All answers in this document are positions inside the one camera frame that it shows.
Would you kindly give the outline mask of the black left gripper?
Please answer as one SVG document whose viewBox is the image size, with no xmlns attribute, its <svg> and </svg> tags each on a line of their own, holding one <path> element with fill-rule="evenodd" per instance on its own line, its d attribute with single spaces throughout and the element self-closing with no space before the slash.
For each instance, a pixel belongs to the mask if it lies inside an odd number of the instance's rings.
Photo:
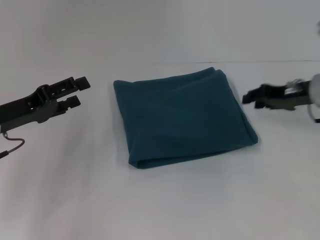
<svg viewBox="0 0 320 240">
<path fill-rule="evenodd" d="M 81 105 L 78 97 L 71 96 L 59 102 L 54 98 L 62 98 L 90 87 L 85 76 L 77 79 L 69 77 L 49 86 L 40 86 L 27 97 L 3 104 L 0 106 L 0 132 L 5 133 L 32 122 L 43 123 L 55 113 L 65 114 L 68 109 Z"/>
</svg>

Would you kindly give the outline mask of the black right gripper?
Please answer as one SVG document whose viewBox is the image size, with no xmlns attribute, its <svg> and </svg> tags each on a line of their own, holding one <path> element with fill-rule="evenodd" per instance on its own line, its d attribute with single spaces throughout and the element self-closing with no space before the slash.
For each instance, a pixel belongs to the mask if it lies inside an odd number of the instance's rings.
<svg viewBox="0 0 320 240">
<path fill-rule="evenodd" d="M 242 104 L 255 102 L 255 109 L 294 111 L 298 106 L 312 104 L 309 96 L 310 81 L 294 80 L 285 85 L 263 84 L 242 97 Z"/>
</svg>

